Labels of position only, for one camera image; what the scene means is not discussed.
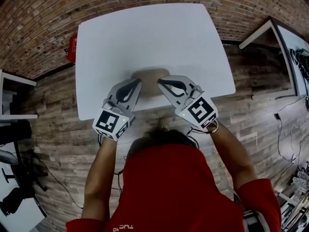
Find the white frame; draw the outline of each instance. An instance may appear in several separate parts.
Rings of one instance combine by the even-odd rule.
[[[36,118],[38,118],[37,114],[32,114],[32,115],[4,115],[3,114],[3,111],[2,111],[2,94],[4,92],[9,92],[11,94],[16,94],[15,92],[3,90],[3,80],[5,78],[9,79],[9,80],[12,80],[12,81],[19,82],[19,83],[32,85],[32,86],[36,86],[37,85],[37,82],[33,82],[33,81],[30,81],[30,80],[25,79],[25,78],[21,78],[21,77],[18,77],[18,76],[14,76],[14,75],[5,73],[5,72],[2,71],[2,69],[0,69],[0,121],[16,120],[16,119],[36,119]]]
[[[294,83],[294,75],[291,70],[291,65],[287,56],[287,53],[283,47],[283,42],[281,41],[281,38],[279,37],[279,34],[276,30],[276,27],[274,23],[270,20],[268,20],[263,26],[261,26],[257,31],[255,31],[252,35],[250,35],[246,40],[244,40],[240,45],[239,48],[243,49],[245,48],[248,44],[252,43],[254,40],[256,40],[259,36],[261,36],[263,33],[265,33],[268,29],[272,29],[276,39],[279,43],[280,49],[282,51],[284,61],[289,73],[289,78],[291,82],[291,89],[288,90],[283,90],[283,91],[278,91],[278,92],[273,92],[273,93],[268,93],[268,94],[260,94],[260,95],[252,95],[252,100],[263,100],[267,98],[274,98],[274,99],[279,99],[279,98],[284,98],[284,97],[289,97],[289,96],[297,96],[297,91],[295,90],[295,83]]]

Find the white desk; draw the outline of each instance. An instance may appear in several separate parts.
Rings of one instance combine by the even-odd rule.
[[[11,92],[7,90],[3,90],[3,81],[4,79],[9,79],[15,82],[23,83],[23,84],[28,84],[32,86],[36,86],[37,82],[33,82],[31,80],[21,78],[15,75],[11,75],[8,73],[5,73],[0,69],[0,121],[4,120],[16,120],[16,119],[35,119],[38,118],[37,114],[29,114],[29,115],[12,115],[12,114],[7,114],[6,111],[2,110],[2,105],[5,103],[3,100],[3,97],[5,95],[16,95],[16,92]]]
[[[304,83],[306,83],[307,85],[307,82],[306,81],[304,82],[298,66],[295,65],[295,63],[293,62],[290,55],[290,49],[294,50],[306,49],[307,51],[309,51],[309,44],[304,40],[303,36],[294,31],[292,28],[271,17],[263,26],[261,26],[257,31],[255,31],[252,35],[250,35],[244,42],[242,42],[239,45],[239,48],[240,49],[245,48],[248,44],[253,42],[259,36],[265,33],[268,29],[273,30],[276,39],[279,43],[279,46],[281,48],[284,61],[290,77],[291,89],[278,91],[274,93],[255,95],[252,96],[252,99],[253,100],[262,100],[265,98],[278,99],[288,96],[305,95],[306,87]]]
[[[217,30],[202,4],[159,4],[126,9],[83,22],[76,50],[80,120],[93,119],[115,84],[140,70],[185,75],[211,97],[235,93]],[[170,102],[140,98],[135,111]]]

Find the brick wall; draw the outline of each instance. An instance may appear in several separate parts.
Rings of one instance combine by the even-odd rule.
[[[175,2],[204,4],[222,40],[244,40],[269,15],[309,36],[309,0],[6,0],[0,7],[0,68],[38,77],[67,63],[64,48],[81,22]]]

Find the cable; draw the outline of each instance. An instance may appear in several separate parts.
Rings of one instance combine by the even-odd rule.
[[[304,121],[300,120],[299,123],[298,123],[298,126],[296,126],[296,125],[292,125],[292,126],[291,126],[291,149],[293,150],[293,153],[295,153],[295,152],[294,152],[294,148],[293,148],[293,146],[292,146],[292,141],[293,141],[292,129],[293,129],[293,127],[296,127],[297,129],[299,129],[299,128],[300,128],[300,122],[302,122],[303,124],[305,123]]]
[[[309,56],[304,55],[303,53],[308,51],[306,49],[299,49],[299,50],[293,50],[290,49],[290,55],[292,57],[292,60],[296,66],[298,66],[299,71],[303,77],[304,86],[306,89],[306,109],[309,111]]]
[[[290,167],[292,167],[292,166],[293,166],[293,164],[290,164],[286,169],[284,169],[284,170],[282,171],[282,173],[280,174],[280,176],[279,176],[279,178],[277,179],[277,181],[276,181],[276,183],[275,183],[275,185],[274,185],[273,188],[276,187],[278,181],[281,179],[281,177],[282,177],[282,175],[284,174],[284,172],[287,171],[287,170],[288,170]]]
[[[280,121],[280,124],[281,124],[281,126],[280,126],[280,131],[279,131],[279,136],[278,136],[278,142],[277,142],[278,153],[279,153],[279,155],[280,155],[281,157],[283,157],[286,161],[289,161],[289,162],[293,162],[293,159],[292,159],[292,160],[288,160],[287,158],[285,158],[285,157],[280,153],[279,141],[280,141],[280,135],[281,135],[281,131],[282,131],[282,120],[281,120],[281,118],[280,118],[280,116],[279,116],[279,112],[282,111],[285,107],[290,106],[290,105],[292,105],[292,104],[295,104],[296,102],[300,101],[301,99],[303,99],[303,98],[305,98],[305,97],[307,97],[307,95],[304,95],[303,97],[299,98],[298,100],[296,100],[296,101],[293,102],[293,103],[290,103],[290,104],[287,104],[287,105],[283,106],[283,107],[282,107],[280,110],[278,110],[277,113],[275,114],[276,119],[279,120],[279,121]],[[291,148],[292,148],[293,153],[294,153],[294,149],[293,149],[293,147],[292,147],[292,127],[293,127],[293,126],[291,126]]]
[[[102,135],[100,135],[100,134],[98,134],[98,145],[101,147],[101,145],[102,145],[102,143],[101,143],[101,140],[102,140]],[[124,170],[121,170],[121,171],[119,171],[118,173],[114,173],[114,175],[117,175],[118,176],[118,188],[113,188],[113,187],[111,187],[112,189],[114,189],[114,190],[119,190],[119,192],[120,192],[120,195],[122,194],[122,188],[121,188],[121,186],[120,186],[120,175],[123,173],[123,171]]]
[[[45,210],[42,208],[42,206],[39,204],[39,202],[36,201],[36,199],[34,199],[35,203],[37,203],[37,205],[45,212]],[[56,225],[53,223],[53,221],[49,218],[48,214],[45,212],[46,216],[48,217],[48,219],[50,220],[50,222],[52,223],[52,225],[55,227],[55,229],[60,232],[60,230],[56,227]]]
[[[287,106],[289,106],[289,105],[293,105],[294,103],[300,101],[301,99],[303,99],[303,98],[305,98],[305,97],[306,97],[306,95],[304,95],[302,98],[299,98],[298,100],[296,100],[295,102],[293,102],[293,103],[291,103],[291,104],[285,105],[283,108],[281,108],[280,110],[278,110],[277,113],[279,113],[280,111],[282,111],[285,107],[287,107]]]
[[[277,147],[278,147],[278,153],[281,157],[283,157],[285,160],[292,162],[292,160],[288,160],[287,158],[285,158],[281,153],[280,153],[280,149],[279,149],[279,141],[280,141],[280,135],[281,135],[281,131],[282,131],[282,121],[281,119],[279,119],[281,126],[280,126],[280,131],[279,131],[279,136],[278,136],[278,143],[277,143]]]
[[[61,184],[60,181],[58,181],[58,180],[56,179],[56,177],[49,171],[49,169],[48,169],[48,167],[45,165],[45,163],[42,162],[39,158],[37,158],[37,159],[39,160],[39,162],[41,162],[41,163],[45,166],[45,168],[47,169],[47,171],[48,171],[48,172],[50,173],[50,175],[56,180],[56,182],[58,182],[58,183],[67,191],[68,195],[71,197],[71,199],[73,200],[74,204],[76,204],[76,206],[79,207],[80,209],[83,209],[82,207],[80,207],[80,206],[75,202],[75,200],[72,198],[72,196],[71,196],[71,194],[69,193],[69,191],[67,190],[67,188],[66,188],[63,184]]]
[[[199,130],[199,129],[195,129],[195,128],[191,127],[191,129],[187,132],[186,137],[188,137],[191,140],[193,140],[193,142],[196,144],[197,148],[199,149],[199,144],[198,144],[197,140],[194,137],[190,136],[190,133],[193,132],[193,131],[195,133],[200,133],[200,134],[212,134],[212,133],[215,133],[218,130],[218,128],[219,128],[219,123],[217,122],[216,119],[213,122],[211,122],[210,124],[212,124],[212,123],[215,123],[216,129],[211,130],[211,131],[203,131],[203,130]]]
[[[300,159],[300,151],[301,151],[301,146],[303,144],[303,141],[299,141],[299,153],[296,157],[298,157],[298,163],[297,163],[297,167],[299,168],[299,159]]]

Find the black cable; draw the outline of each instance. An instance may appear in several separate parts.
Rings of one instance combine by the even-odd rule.
[[[293,102],[293,103],[291,103],[291,104],[287,104],[287,105],[285,105],[283,108],[281,108],[280,110],[278,110],[278,111],[277,111],[277,113],[278,113],[278,112],[280,112],[280,111],[282,111],[285,107],[287,107],[287,106],[289,106],[289,105],[292,105],[292,104],[294,104],[294,103],[296,103],[296,102],[300,101],[301,99],[303,99],[303,98],[305,98],[305,97],[306,97],[306,95],[305,95],[305,96],[303,96],[302,98],[299,98],[298,100],[296,100],[295,102]]]
[[[101,143],[101,140],[102,140],[102,135],[98,134],[98,145],[101,147],[102,143]],[[118,176],[118,188],[113,188],[111,187],[112,189],[114,190],[119,190],[120,192],[120,195],[122,194],[122,188],[120,186],[120,175],[123,173],[124,170],[121,170],[119,171],[118,173],[114,173],[114,175],[117,175]]]
[[[293,164],[290,164],[286,169],[284,169],[284,170],[282,171],[282,173],[280,174],[280,176],[279,176],[279,178],[277,179],[277,181],[276,181],[276,183],[275,183],[275,185],[274,185],[273,188],[276,187],[278,181],[281,179],[281,177],[282,177],[282,175],[284,174],[284,172],[287,171],[287,170],[288,170],[290,167],[292,167],[292,166],[293,166]]]
[[[277,146],[278,146],[278,153],[281,157],[283,157],[285,160],[289,161],[289,162],[292,162],[292,160],[288,160],[287,158],[285,158],[281,153],[280,153],[280,149],[279,149],[279,140],[280,140],[280,135],[281,135],[281,131],[282,131],[282,121],[281,119],[279,119],[280,123],[281,123],[281,126],[280,126],[280,131],[279,131],[279,136],[278,136],[278,143],[277,143]]]
[[[216,129],[214,129],[212,131],[203,131],[203,130],[199,130],[199,129],[191,127],[191,129],[187,132],[186,137],[190,138],[196,144],[197,148],[199,149],[199,144],[198,144],[197,140],[194,137],[190,136],[190,133],[192,131],[195,131],[195,132],[198,132],[198,133],[204,133],[204,134],[215,133],[219,128],[219,123],[216,120],[214,120],[213,122],[216,123]]]
[[[300,49],[300,50],[293,50],[290,49],[290,55],[292,57],[292,60],[294,62],[295,65],[298,66],[299,71],[302,75],[303,81],[304,81],[304,86],[306,89],[306,109],[309,111],[309,56],[303,55],[303,52],[307,52],[308,51],[306,49]]]
[[[299,159],[300,159],[300,151],[301,151],[301,146],[303,144],[303,141],[299,141],[299,153],[296,157],[298,157],[298,163],[297,163],[297,167],[299,168]]]
[[[45,163],[42,162],[39,158],[37,158],[37,159],[39,160],[39,162],[41,162],[41,163],[45,166],[45,168],[47,169],[47,171],[48,171],[48,172],[50,173],[50,175],[56,180],[56,182],[58,182],[58,183],[67,191],[68,195],[71,197],[71,199],[73,200],[74,204],[76,204],[76,206],[79,207],[80,209],[83,209],[82,207],[80,207],[80,206],[75,202],[75,200],[72,198],[72,196],[71,196],[71,194],[69,193],[69,191],[67,190],[67,188],[66,188],[63,184],[61,184],[60,181],[58,181],[57,178],[49,171],[49,169],[48,169],[48,167],[45,165]]]
[[[303,99],[303,98],[305,98],[305,97],[307,97],[307,95],[303,96],[302,98],[299,98],[298,100],[296,100],[296,101],[293,102],[293,103],[290,103],[290,104],[285,105],[284,107],[282,107],[280,110],[277,111],[277,114],[279,114],[279,112],[282,111],[285,107],[287,107],[287,106],[289,106],[289,105],[293,105],[293,104],[295,104],[296,102],[300,101],[301,99]],[[285,157],[284,157],[283,155],[281,155],[281,153],[280,153],[279,141],[280,141],[280,135],[281,135],[281,131],[282,131],[282,120],[281,120],[280,117],[277,117],[277,119],[280,121],[280,124],[281,124],[281,126],[280,126],[280,131],[279,131],[279,136],[278,136],[278,142],[277,142],[278,153],[279,153],[279,155],[280,155],[281,157],[283,157],[286,161],[292,162],[293,160],[288,160],[287,158],[285,158]]]

